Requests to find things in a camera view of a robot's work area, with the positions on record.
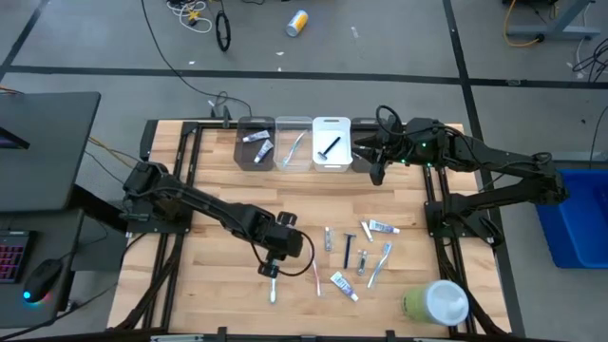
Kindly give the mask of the pink bagged toothbrush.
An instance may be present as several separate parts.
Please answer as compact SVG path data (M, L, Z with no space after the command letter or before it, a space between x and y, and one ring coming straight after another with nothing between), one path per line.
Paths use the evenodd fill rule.
M313 276L314 276L314 283L315 283L315 293L316 293L317 297L320 297L322 295L322 291L321 291L320 278L319 278L319 273L318 273L317 263L316 263L316 253L315 253L313 247L309 247L309 252L310 252L311 262L312 262L312 269L313 269Z

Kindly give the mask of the smoky translucent plastic bin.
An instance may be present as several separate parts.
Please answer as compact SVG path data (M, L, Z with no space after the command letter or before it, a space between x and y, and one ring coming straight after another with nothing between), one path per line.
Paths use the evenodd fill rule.
M254 163L254 158L265 140L243 142L242 138L262 130L268 130L274 148L262 162ZM238 120L234 161L244 171L270 171L274 167L276 123L271 117L244 117Z

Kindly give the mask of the white metal bracket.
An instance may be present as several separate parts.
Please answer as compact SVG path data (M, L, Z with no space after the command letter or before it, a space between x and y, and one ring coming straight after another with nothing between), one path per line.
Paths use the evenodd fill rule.
M203 334L166 334L150 336L149 342L204 342Z

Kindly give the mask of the teal bagged toothbrush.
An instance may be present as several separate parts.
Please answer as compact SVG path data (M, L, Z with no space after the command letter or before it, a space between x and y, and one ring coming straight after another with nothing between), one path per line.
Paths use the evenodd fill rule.
M286 167L287 164L290 162L290 160L292 159L296 149L299 147L301 140L303 139L303 137L306 135L306 131L300 133L300 135L297 137L297 139L294 141L292 147L290 148L289 154L283 159L282 162L282 166Z

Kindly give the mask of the black aluminium table frame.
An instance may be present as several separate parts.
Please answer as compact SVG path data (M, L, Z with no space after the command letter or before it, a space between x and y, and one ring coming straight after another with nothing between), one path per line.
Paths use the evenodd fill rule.
M305 242L298 258L287 258L276 279L276 304L270 302L271 279L257 272L263 251L253 251L208 217L194 215L182 247L175 286L164 286L157 300L173 302L166 322L172 333L229 336L258 335L321 338L356 336L363 339L395 333L399 337L445 337L445 327L408 319L401 307L404 293L440 276L436 245L428 235L424 205L428 185L439 187L437 176L418 166L394 164L384 182L372 185L365 173L247 172L234 161L237 133L218 124L203 123L199 136L183 136L179 121L158 123L151 160L172 166L178 155L188 156L199 143L196 159L187 158L195 185L229 202L258 205L270 212L297 215ZM400 229L399 234L371 231L369 242L360 224L374 219ZM324 228L332 229L332 251L324 249ZM349 267L343 268L345 233L356 234ZM371 289L367 283L383 255L393 247ZM316 296L309 247L316 253L322 295ZM368 251L366 272L357 274L361 250ZM331 281L339 271L359 299L353 302Z

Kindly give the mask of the clear plastic bin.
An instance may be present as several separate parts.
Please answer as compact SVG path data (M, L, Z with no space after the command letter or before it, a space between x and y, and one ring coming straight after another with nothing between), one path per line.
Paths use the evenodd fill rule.
M302 132L307 132L286 167L283 159ZM283 116L275 119L275 166L282 172L307 172L312 165L313 120L310 117Z

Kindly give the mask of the grey desk base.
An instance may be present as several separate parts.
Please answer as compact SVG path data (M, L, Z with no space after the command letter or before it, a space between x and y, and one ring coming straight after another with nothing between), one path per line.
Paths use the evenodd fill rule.
M600 35L599 28L575 26L573 21L584 13L588 5L596 0L569 0L570 5L561 11L556 19L544 25L509 26L509 18L514 7L529 0L503 0L507 4L507 12L503 24L504 37L525 37L532 40L590 40Z

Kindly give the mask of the dark blue disposable razor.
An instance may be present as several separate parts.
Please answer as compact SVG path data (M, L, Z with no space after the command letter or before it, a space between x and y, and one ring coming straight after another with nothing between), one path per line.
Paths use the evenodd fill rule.
M351 255L351 247L352 247L352 240L354 238L356 238L356 234L345 233L344 236L345 236L345 239L346 239L346 245L345 245L345 255L344 255L344 261L343 261L343 268L347 269L349 267L349 261L350 261L350 255Z
M336 146L336 144L341 140L340 137L336 137L323 151L319 151L317 156L320 160L325 161L327 159L328 153Z

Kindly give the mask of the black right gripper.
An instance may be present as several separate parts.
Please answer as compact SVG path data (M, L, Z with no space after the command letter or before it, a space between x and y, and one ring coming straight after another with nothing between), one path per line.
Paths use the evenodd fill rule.
M380 144L380 151L366 146L355 147L355 154L360 159L371 161L370 179L376 186L383 183L387 166L393 162L402 162L412 150L412 144L404 134L404 126L400 119L390 117L388 130L389 133L383 130L383 133L379 132L354 141L355 144Z

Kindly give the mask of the white plastic bin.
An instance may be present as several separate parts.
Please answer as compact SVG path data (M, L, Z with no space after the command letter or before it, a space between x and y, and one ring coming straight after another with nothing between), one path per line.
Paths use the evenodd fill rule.
M336 137L341 140L328 153L325 161L317 156ZM352 163L351 120L346 117L313 119L313 165L318 172L345 172Z

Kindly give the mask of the black computer mouse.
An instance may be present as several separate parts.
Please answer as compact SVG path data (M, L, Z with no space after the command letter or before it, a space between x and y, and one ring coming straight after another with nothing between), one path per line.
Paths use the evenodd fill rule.
M27 303L41 301L53 287L63 269L61 259L46 259L26 279L23 298Z

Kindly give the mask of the backlit black keyboard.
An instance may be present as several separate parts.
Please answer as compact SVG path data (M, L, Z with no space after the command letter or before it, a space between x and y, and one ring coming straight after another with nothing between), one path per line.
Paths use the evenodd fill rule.
M34 237L31 231L0 230L0 284L20 281Z

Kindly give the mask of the black desk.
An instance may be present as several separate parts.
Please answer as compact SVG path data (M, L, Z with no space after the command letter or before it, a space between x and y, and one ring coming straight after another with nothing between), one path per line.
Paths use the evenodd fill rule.
M0 95L0 126L24 139L24 149L0 148L0 230L35 233L20 281L0 284L0 330L49 323L68 297L85 219L125 232L119 209L76 183L99 107L98 92ZM28 276L46 259L63 269L48 294L27 303Z

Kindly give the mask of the dark grey plastic bin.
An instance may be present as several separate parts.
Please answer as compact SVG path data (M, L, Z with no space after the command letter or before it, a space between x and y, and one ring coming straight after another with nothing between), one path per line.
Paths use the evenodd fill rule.
M371 163L360 159L355 154L355 147L360 145L355 144L354 141L376 135L379 132L383 133L383 130L379 127L375 119L354 118L351 120L351 169L353 172L368 174L371 170ZM371 148L377 149L378 151L381 150L380 144L373 144Z

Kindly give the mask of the blue plastic tote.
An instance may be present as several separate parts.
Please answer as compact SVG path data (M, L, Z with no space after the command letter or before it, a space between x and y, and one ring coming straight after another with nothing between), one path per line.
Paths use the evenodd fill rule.
M570 197L536 211L554 264L608 270L608 170L563 169Z

